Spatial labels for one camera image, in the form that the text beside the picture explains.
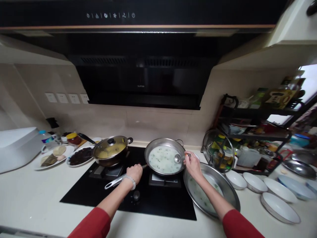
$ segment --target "stove knob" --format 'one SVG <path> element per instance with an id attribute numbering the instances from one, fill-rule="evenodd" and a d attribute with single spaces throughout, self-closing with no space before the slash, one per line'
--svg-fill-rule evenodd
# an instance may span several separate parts
<path id="1" fill-rule="evenodd" d="M 137 202 L 140 199 L 140 192 L 138 190 L 134 191 L 133 199 Z"/>

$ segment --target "bracelet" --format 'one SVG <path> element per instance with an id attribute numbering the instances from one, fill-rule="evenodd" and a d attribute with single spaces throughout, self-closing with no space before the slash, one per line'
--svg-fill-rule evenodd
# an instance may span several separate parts
<path id="1" fill-rule="evenodd" d="M 128 178 L 128 179 L 130 179 L 130 180 L 132 181 L 132 183 L 133 183 L 133 188 L 132 188 L 131 190 L 134 190 L 134 189 L 135 189 L 135 186 L 136 186 L 136 183 L 135 183 L 134 179 L 131 178 L 131 177 L 128 176 L 128 175 L 126 175 L 125 178 Z"/>

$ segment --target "white countertop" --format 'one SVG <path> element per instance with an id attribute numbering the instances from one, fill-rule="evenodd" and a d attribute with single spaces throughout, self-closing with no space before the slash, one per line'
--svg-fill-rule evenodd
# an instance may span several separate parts
<path id="1" fill-rule="evenodd" d="M 202 162 L 204 155 L 194 150 Z M 43 171 L 32 162 L 20 169 L 0 174 L 0 226 L 40 234 L 67 237 L 93 209 L 60 203 L 93 161 L 77 168 L 65 163 Z M 284 224 L 261 205 L 260 195 L 249 189 L 236 191 L 241 213 L 266 237 L 317 237 L 317 200 L 291 204 L 301 224 Z M 110 237 L 226 237 L 222 225 L 194 205 L 197 221 L 117 211 Z"/>

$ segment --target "light switch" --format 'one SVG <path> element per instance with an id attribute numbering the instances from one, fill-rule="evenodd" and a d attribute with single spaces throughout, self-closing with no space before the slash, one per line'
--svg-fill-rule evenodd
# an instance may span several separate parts
<path id="1" fill-rule="evenodd" d="M 57 102 L 54 93 L 45 93 L 45 95 L 49 102 Z"/>
<path id="2" fill-rule="evenodd" d="M 68 94 L 69 99 L 74 104 L 80 104 L 79 97 L 77 94 Z"/>
<path id="3" fill-rule="evenodd" d="M 84 104 L 88 104 L 89 98 L 87 94 L 81 94 L 80 97 L 82 98 Z"/>
<path id="4" fill-rule="evenodd" d="M 68 99 L 66 97 L 66 94 L 56 94 L 59 102 L 61 103 L 68 103 Z"/>

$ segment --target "gas stove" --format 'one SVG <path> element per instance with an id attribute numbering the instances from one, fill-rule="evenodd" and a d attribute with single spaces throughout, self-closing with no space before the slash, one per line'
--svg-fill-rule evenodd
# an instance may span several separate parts
<path id="1" fill-rule="evenodd" d="M 124 174 L 127 167 L 146 164 L 144 151 L 145 148 L 129 146 L 123 163 L 111 168 L 93 163 L 60 202 L 97 206 L 114 190 L 105 190 L 107 183 Z M 128 193 L 118 210 L 197 220 L 193 201 L 184 185 L 183 172 L 163 177 L 149 167 L 143 170 L 139 184 Z"/>

